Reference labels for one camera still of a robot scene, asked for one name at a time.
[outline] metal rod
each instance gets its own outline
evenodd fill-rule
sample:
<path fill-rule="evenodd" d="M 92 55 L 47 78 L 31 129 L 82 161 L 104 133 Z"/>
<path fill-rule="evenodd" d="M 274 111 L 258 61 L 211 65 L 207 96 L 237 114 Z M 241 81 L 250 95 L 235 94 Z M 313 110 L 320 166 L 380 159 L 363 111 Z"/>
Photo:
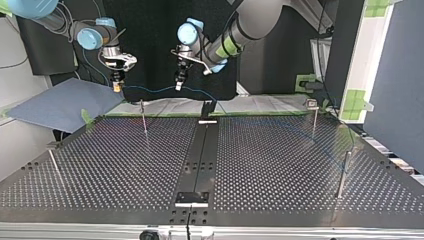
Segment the metal rod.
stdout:
<path fill-rule="evenodd" d="M 317 109 L 315 110 L 315 117 L 314 117 L 314 132 L 315 132 L 315 129 L 316 129 L 316 127 L 317 127 L 318 110 L 319 110 L 319 108 L 317 108 Z"/>
<path fill-rule="evenodd" d="M 141 116 L 143 117 L 143 125 L 144 125 L 144 132 L 147 133 L 147 123 L 146 123 L 146 116 L 144 113 L 144 101 L 141 100 Z"/>
<path fill-rule="evenodd" d="M 54 158 L 54 155 L 53 155 L 53 150 L 49 149 L 49 154 L 50 154 L 50 158 L 52 159 L 54 168 L 56 169 L 56 171 L 59 171 L 59 166 L 57 165 L 56 159 Z"/>
<path fill-rule="evenodd" d="M 347 169 L 348 169 L 348 166 L 349 166 L 349 160 L 350 160 L 351 155 L 352 155 L 352 152 L 350 152 L 350 151 L 346 152 L 344 164 L 343 164 L 342 176 L 341 176 L 341 179 L 340 179 L 339 189 L 337 191 L 337 198 L 341 198 L 342 195 L 343 195 L 344 185 L 345 185 L 345 182 L 346 182 Z"/>

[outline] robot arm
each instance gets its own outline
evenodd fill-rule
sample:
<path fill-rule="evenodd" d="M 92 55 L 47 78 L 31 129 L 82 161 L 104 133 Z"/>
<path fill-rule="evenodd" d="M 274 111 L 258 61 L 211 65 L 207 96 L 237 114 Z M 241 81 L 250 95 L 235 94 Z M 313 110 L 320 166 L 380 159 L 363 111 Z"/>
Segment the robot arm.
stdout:
<path fill-rule="evenodd" d="M 113 71 L 114 91 L 120 92 L 125 72 L 137 63 L 137 58 L 122 53 L 115 21 L 111 18 L 98 18 L 95 21 L 74 21 L 69 9 L 59 0 L 5 0 L 9 12 L 22 18 L 31 19 L 51 32 L 68 37 L 86 50 L 99 50 L 99 61 Z"/>
<path fill-rule="evenodd" d="M 236 9 L 237 18 L 227 22 L 223 34 L 215 42 L 210 42 L 205 37 L 204 24 L 201 21 L 188 18 L 187 22 L 180 26 L 178 39 L 182 44 L 172 51 L 179 60 L 175 74 L 177 90 L 181 89 L 187 79 L 193 62 L 205 66 L 204 75 L 218 73 L 227 64 L 227 59 L 239 55 L 247 43 L 266 37 L 277 24 L 283 6 L 296 9 L 315 29 L 325 31 L 332 26 L 326 15 L 319 21 L 322 6 L 318 0 L 244 0 L 238 3 L 240 5 Z"/>

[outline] blue cable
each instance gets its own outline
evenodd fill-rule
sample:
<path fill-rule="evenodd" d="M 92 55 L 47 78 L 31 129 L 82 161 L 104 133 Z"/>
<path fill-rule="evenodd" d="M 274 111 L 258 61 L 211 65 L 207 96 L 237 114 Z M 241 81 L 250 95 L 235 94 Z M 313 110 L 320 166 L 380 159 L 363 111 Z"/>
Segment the blue cable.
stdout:
<path fill-rule="evenodd" d="M 84 60 L 85 60 L 85 62 L 92 68 L 92 69 L 94 69 L 96 72 L 98 72 L 100 75 L 102 75 L 103 76 L 103 78 L 105 79 L 105 83 L 107 83 L 107 85 L 110 87 L 110 84 L 109 84 L 109 79 L 99 70 L 99 69 L 97 69 L 96 67 L 94 67 L 91 63 L 90 63 L 90 61 L 88 61 L 88 59 L 87 59 L 87 56 L 85 55 L 85 49 L 83 48 L 82 49 L 82 55 L 84 56 Z"/>
<path fill-rule="evenodd" d="M 142 86 L 126 86 L 126 87 L 124 87 L 124 88 L 139 88 L 139 89 L 143 89 L 144 91 L 146 91 L 146 92 L 149 92 L 149 93 L 160 93 L 160 92 L 164 92 L 164 91 L 168 91 L 168 90 L 170 90 L 170 89 L 174 89 L 175 88 L 175 86 L 171 86 L 171 87 L 166 87 L 166 88 L 162 88 L 162 89 L 159 89 L 159 90 L 150 90 L 150 89 L 148 89 L 148 88 L 145 88 L 145 87 L 142 87 Z M 224 110 L 224 108 L 222 107 L 222 105 L 217 101 L 217 99 L 216 98 L 214 98 L 211 94 L 209 94 L 208 92 L 206 92 L 206 91 L 203 91 L 203 90 L 199 90 L 199 89 L 192 89 L 192 88 L 190 88 L 190 87 L 185 87 L 185 86 L 183 86 L 182 87 L 183 89 L 187 89 L 187 90 L 189 90 L 189 91 L 192 91 L 192 92 L 200 92 L 200 93 L 202 93 L 202 94 L 204 94 L 204 95 L 206 95 L 206 96 L 208 96 L 210 99 L 212 99 L 212 101 L 215 101 L 215 102 L 217 102 L 218 104 L 219 104 L 219 106 L 222 108 L 222 110 L 224 111 L 224 113 L 225 114 L 227 114 L 227 112 Z M 335 157 L 330 153 L 330 151 L 325 147 L 325 146 L 321 146 L 320 144 L 319 144 L 319 142 L 317 141 L 317 140 L 315 140 L 313 137 L 311 137 L 311 136 L 309 136 L 308 134 L 306 134 L 306 133 L 304 133 L 302 130 L 300 130 L 300 129 L 298 129 L 298 128 L 296 128 L 295 126 L 293 126 L 293 125 L 290 125 L 290 124 L 288 124 L 288 123 L 281 123 L 281 122 L 277 122 L 277 125 L 280 125 L 280 126 L 282 126 L 282 127 L 284 127 L 284 128 L 288 128 L 288 129 L 291 129 L 291 130 L 293 130 L 295 133 L 298 133 L 298 134 L 300 134 L 301 136 L 303 136 L 303 137 L 305 137 L 305 138 L 307 138 L 307 139 L 309 139 L 309 140 L 311 140 L 311 141 L 313 141 L 317 146 L 319 146 L 320 147 L 320 149 L 322 150 L 322 152 L 325 154 L 325 155 L 327 155 L 327 157 L 329 157 L 329 159 L 335 164 L 335 165 L 337 165 L 337 167 L 340 169 L 340 171 L 345 171 L 345 169 L 343 168 L 343 166 L 341 166 L 338 162 L 337 162 L 337 160 L 335 159 Z"/>
<path fill-rule="evenodd" d="M 145 87 L 142 87 L 142 86 L 125 86 L 124 88 L 139 88 L 139 89 L 143 89 L 144 91 L 149 92 L 149 93 L 160 93 L 160 92 L 168 91 L 170 89 L 175 89 L 175 86 L 166 87 L 166 88 L 162 88 L 162 89 L 159 89 L 159 90 L 150 90 L 150 89 L 145 88 Z M 221 103 L 219 103 L 218 100 L 216 98 L 214 98 L 208 92 L 203 91 L 203 90 L 200 90 L 200 89 L 192 89 L 192 88 L 185 87 L 185 86 L 183 86 L 182 88 L 183 89 L 187 89 L 187 90 L 192 91 L 192 92 L 199 92 L 199 93 L 202 93 L 202 94 L 206 95 L 212 101 L 218 103 L 218 105 L 221 107 L 222 111 L 224 111 L 224 113 L 227 114 L 227 112 L 225 111 L 224 107 L 222 107 Z"/>

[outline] white wall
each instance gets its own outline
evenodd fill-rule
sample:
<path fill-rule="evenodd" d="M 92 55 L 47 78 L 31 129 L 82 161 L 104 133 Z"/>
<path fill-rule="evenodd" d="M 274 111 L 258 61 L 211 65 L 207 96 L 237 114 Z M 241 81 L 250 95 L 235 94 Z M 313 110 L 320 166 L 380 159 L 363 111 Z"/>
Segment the white wall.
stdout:
<path fill-rule="evenodd" d="M 349 75 L 346 81 L 344 100 L 340 112 L 344 110 L 346 95 L 349 90 L 364 90 L 366 102 L 370 101 L 378 66 L 383 53 L 387 31 L 393 13 L 393 5 L 387 8 L 385 17 L 363 17 L 352 56 Z M 346 123 L 363 124 L 367 111 L 362 111 L 359 120 L 342 119 Z"/>
<path fill-rule="evenodd" d="M 22 62 L 27 56 L 22 40 L 4 18 L 0 18 L 0 35 L 0 68 Z M 29 61 L 0 69 L 0 113 L 47 90 L 49 81 L 48 77 L 33 76 Z M 47 128 L 0 115 L 0 181 L 41 155 L 53 140 Z"/>

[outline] black backdrop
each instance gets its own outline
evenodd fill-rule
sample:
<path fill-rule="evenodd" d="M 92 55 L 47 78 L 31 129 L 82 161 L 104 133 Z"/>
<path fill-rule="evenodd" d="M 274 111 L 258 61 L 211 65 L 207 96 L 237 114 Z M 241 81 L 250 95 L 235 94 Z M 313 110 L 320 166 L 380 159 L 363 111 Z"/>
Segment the black backdrop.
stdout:
<path fill-rule="evenodd" d="M 202 20 L 205 33 L 215 40 L 231 14 L 232 7 L 225 0 L 104 0 L 106 15 L 115 18 L 118 28 L 127 31 L 120 38 L 125 52 L 138 58 L 138 64 L 127 75 L 128 86 L 143 86 L 157 90 L 175 85 L 177 58 L 170 53 L 179 43 L 178 27 L 187 17 Z M 185 86 L 202 89 L 217 99 L 230 100 L 236 95 L 237 60 L 232 59 L 219 74 L 203 76 L 203 66 L 190 70 Z M 187 97 L 209 100 L 202 93 L 169 90 L 148 94 L 141 89 L 125 89 L 128 101 L 153 100 L 164 97 Z"/>

